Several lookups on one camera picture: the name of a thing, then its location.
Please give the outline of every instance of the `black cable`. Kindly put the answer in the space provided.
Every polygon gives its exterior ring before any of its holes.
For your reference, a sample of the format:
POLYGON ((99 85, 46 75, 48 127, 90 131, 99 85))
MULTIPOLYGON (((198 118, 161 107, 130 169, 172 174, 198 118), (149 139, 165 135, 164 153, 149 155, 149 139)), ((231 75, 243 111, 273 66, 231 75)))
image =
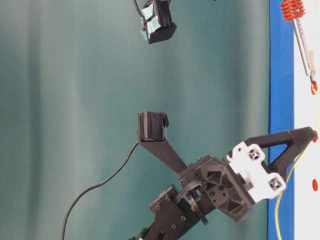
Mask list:
POLYGON ((191 190, 201 186, 202 184, 205 184, 206 182, 203 180, 195 180, 190 182, 188 185, 186 185, 176 196, 175 196, 175 202, 178 204, 181 199, 185 197, 185 195, 190 192, 191 190))
POLYGON ((74 206, 76 205, 76 203, 79 201, 80 198, 82 198, 83 195, 85 195, 87 192, 99 188, 102 185, 106 184, 107 182, 109 182, 115 175, 117 175, 118 172, 120 172, 120 170, 127 164, 129 158, 131 157, 132 153, 134 152, 135 148, 138 146, 139 142, 136 142, 130 152, 129 155, 124 159, 123 163, 121 164, 121 166, 111 175, 109 176, 107 179, 105 179, 103 182, 98 183, 94 186, 91 186, 89 188, 87 188, 86 190, 84 190, 83 192, 81 192, 76 199, 73 201, 73 203, 71 204, 69 210, 66 212, 65 216, 64 216, 64 220, 63 220, 63 224, 62 224, 62 229, 61 229, 61 238, 60 240, 64 240, 65 239, 65 232, 66 232, 66 226, 67 226, 67 221, 68 221, 68 217, 70 215, 71 210, 74 208, 74 206))
POLYGON ((135 6, 135 9, 136 9, 137 13, 140 15, 140 17, 145 19, 145 16, 142 14, 140 8, 138 7, 137 0, 133 0, 133 5, 135 6))

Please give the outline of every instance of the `cable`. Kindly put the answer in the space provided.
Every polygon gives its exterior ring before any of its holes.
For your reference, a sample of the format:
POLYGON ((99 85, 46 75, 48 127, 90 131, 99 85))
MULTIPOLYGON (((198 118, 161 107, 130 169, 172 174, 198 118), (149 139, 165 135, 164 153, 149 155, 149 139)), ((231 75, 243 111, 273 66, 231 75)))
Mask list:
MULTIPOLYGON (((318 91, 316 91, 315 89, 313 89, 312 91, 315 91, 315 95, 317 97, 317 102, 318 102, 318 115, 317 115, 317 119, 316 119, 316 123, 315 123, 315 127, 314 130, 316 131, 319 127, 320 124, 320 93, 318 91)), ((305 151, 307 150, 308 146, 300 153, 300 155, 297 157, 297 159, 294 161, 292 167, 290 168, 289 174, 286 177, 286 183, 289 182, 291 175, 296 167, 296 164, 298 163, 299 159, 301 158, 301 156, 305 153, 305 151)), ((278 240, 282 240, 282 236, 281 236, 281 231, 280 231, 280 224, 279 224, 279 206, 280 206, 280 201, 282 199, 282 195, 283 192, 280 193, 279 197, 276 200, 276 205, 275 205, 275 227, 276 227, 276 234, 278 236, 278 240)))
POLYGON ((136 12, 140 15, 142 19, 145 19, 145 16, 142 14, 140 8, 138 7, 137 0, 133 0, 133 5, 135 6, 136 12))
POLYGON ((175 202, 178 204, 181 199, 185 197, 185 195, 190 192, 192 189, 195 189, 198 186, 201 186, 202 184, 205 184, 206 182, 203 180, 195 180, 190 182, 188 185, 186 185, 175 197, 175 202))
POLYGON ((104 181, 94 185, 94 186, 91 186, 89 188, 87 188, 86 190, 84 190, 83 192, 81 192, 77 197, 76 199, 73 201, 73 203, 71 204, 69 210, 66 212, 65 216, 64 216, 64 220, 63 220, 63 224, 62 224, 62 228, 61 228, 61 238, 60 240, 64 240, 65 239, 65 233, 66 233, 66 226, 67 226, 67 221, 68 221, 68 217, 70 215, 70 212, 71 210, 74 208, 74 206, 76 205, 76 203, 79 201, 80 198, 83 197, 83 195, 85 195, 87 192, 93 190, 93 189, 96 189, 96 188, 99 188, 101 187, 102 185, 106 184, 107 182, 109 182, 115 175, 117 175, 118 172, 120 172, 120 170, 127 164, 129 158, 131 157, 132 153, 134 152, 135 148, 138 146, 139 142, 136 142, 130 152, 129 152, 129 155, 124 159, 123 163, 121 164, 121 166, 111 175, 109 176, 108 178, 106 178, 104 181))

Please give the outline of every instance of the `blue board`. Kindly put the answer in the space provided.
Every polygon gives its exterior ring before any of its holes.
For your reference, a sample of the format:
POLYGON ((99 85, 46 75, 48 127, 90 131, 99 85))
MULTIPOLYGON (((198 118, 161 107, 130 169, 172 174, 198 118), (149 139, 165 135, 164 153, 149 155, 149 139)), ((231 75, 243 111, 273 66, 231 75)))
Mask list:
MULTIPOLYGON (((270 103, 269 133, 294 128, 294 32, 291 22, 283 19, 280 0, 270 1, 270 103)), ((269 163, 283 152, 285 146, 271 147, 269 163)), ((293 240, 294 175, 285 190, 280 207, 279 223, 282 238, 293 240)), ((275 206, 268 201, 268 240, 276 240, 275 206)))

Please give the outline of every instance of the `white board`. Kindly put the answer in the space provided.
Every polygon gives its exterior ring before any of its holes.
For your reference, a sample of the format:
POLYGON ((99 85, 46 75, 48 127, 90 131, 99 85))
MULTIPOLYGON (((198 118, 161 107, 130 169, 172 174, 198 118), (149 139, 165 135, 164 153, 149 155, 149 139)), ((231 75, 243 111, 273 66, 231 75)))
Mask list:
MULTIPOLYGON (((304 0, 306 15, 301 18, 309 50, 314 50, 315 79, 320 83, 320 0, 304 0)), ((294 44, 294 126, 314 127, 318 114, 317 97, 311 94, 297 41, 294 44)), ((313 179, 320 184, 320 140, 311 143, 295 168, 294 237, 320 239, 320 190, 314 191, 313 179)))

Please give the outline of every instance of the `red dot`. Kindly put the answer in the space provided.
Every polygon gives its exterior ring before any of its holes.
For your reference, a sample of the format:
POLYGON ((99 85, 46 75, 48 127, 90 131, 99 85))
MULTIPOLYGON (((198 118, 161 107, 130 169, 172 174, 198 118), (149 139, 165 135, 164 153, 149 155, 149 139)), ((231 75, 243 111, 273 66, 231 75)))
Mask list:
POLYGON ((315 192, 318 191, 318 182, 316 179, 313 179, 312 181, 312 188, 315 192))

